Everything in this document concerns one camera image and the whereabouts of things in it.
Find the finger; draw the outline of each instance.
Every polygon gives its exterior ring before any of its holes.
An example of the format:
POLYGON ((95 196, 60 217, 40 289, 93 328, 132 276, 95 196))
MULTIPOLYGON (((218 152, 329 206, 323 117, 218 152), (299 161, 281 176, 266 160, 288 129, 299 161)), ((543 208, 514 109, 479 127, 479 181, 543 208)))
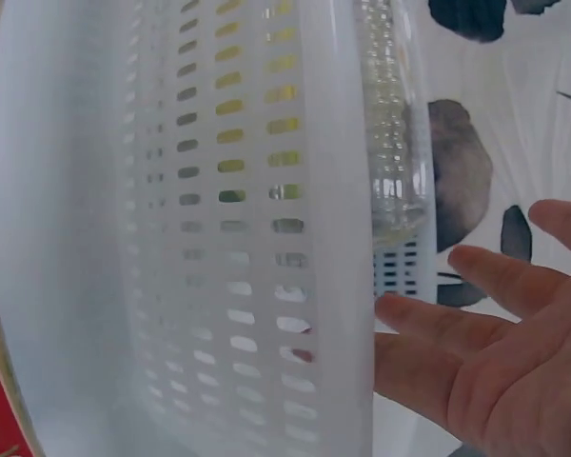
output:
POLYGON ((401 334, 422 339, 462 358, 501 340, 513 326, 499 317, 429 305, 395 295, 386 295, 379 300, 376 314, 401 334))
POLYGON ((529 219, 571 250, 571 202, 542 200, 529 210, 529 219))
POLYGON ((375 390, 447 428, 447 411, 462 361, 413 338, 375 335, 375 390))
POLYGON ((532 316, 551 303, 568 279, 559 271, 471 246, 453 249, 448 262, 466 281, 521 318, 532 316))

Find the white plastic colander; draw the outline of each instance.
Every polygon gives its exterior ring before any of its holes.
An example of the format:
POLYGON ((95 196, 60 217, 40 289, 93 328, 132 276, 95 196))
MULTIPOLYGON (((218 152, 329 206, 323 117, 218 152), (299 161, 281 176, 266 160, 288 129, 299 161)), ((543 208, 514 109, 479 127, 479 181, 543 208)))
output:
POLYGON ((355 27, 349 0, 5 3, 0 314, 49 457, 372 454, 373 277, 432 300, 435 224, 373 276, 355 27))

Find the hand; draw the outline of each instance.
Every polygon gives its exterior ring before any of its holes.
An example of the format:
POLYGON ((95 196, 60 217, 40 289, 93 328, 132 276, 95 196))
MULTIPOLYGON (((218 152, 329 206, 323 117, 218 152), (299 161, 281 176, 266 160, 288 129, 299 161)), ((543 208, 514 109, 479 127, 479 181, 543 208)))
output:
MULTIPOLYGON (((571 249, 571 203, 529 212, 571 249)), ((375 389, 490 457, 571 457, 571 276, 482 248, 451 266, 522 321, 385 296, 375 389)))

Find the colander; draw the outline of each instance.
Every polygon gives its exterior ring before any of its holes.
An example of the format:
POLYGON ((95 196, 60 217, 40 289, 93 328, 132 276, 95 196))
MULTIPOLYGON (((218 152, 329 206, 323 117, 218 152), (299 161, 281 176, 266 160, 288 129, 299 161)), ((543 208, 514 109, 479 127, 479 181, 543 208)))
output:
POLYGON ((373 297, 434 299, 435 221, 373 252, 358 6, 5 2, 0 316, 47 456, 405 448, 373 297))

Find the slotted basket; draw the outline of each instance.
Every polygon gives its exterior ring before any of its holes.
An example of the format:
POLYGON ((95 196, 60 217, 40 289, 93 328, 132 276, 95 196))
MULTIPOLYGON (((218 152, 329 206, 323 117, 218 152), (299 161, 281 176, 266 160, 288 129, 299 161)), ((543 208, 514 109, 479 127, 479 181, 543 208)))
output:
POLYGON ((0 314, 47 455, 371 455, 373 292, 433 299, 435 224, 373 275, 352 3, 2 22, 0 314))

